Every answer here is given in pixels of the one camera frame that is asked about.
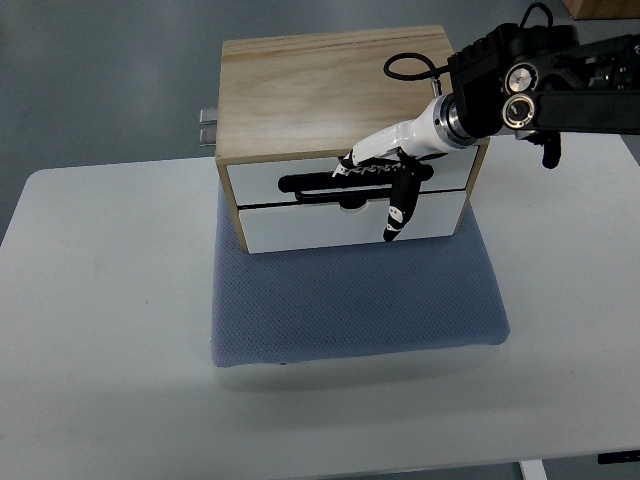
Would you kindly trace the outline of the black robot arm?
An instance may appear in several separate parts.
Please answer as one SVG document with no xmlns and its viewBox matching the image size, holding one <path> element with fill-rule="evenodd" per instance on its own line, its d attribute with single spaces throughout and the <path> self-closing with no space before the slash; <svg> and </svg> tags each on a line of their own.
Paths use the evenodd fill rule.
<svg viewBox="0 0 640 480">
<path fill-rule="evenodd" d="M 450 56 L 448 72 L 467 135 L 507 128 L 542 146 L 547 169 L 565 132 L 639 132 L 637 35 L 582 44 L 570 25 L 506 23 Z"/>
</svg>

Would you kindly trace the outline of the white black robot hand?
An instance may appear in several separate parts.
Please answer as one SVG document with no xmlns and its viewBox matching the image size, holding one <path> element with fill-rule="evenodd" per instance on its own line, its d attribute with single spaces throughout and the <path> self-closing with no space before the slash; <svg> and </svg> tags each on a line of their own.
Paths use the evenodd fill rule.
<svg viewBox="0 0 640 480">
<path fill-rule="evenodd" d="M 356 143 L 339 160 L 335 177 L 393 167 L 386 242 L 394 240 L 415 211 L 421 187 L 422 161 L 465 149 L 476 142 L 462 127 L 451 94 L 434 98 L 421 115 L 376 132 Z"/>
</svg>

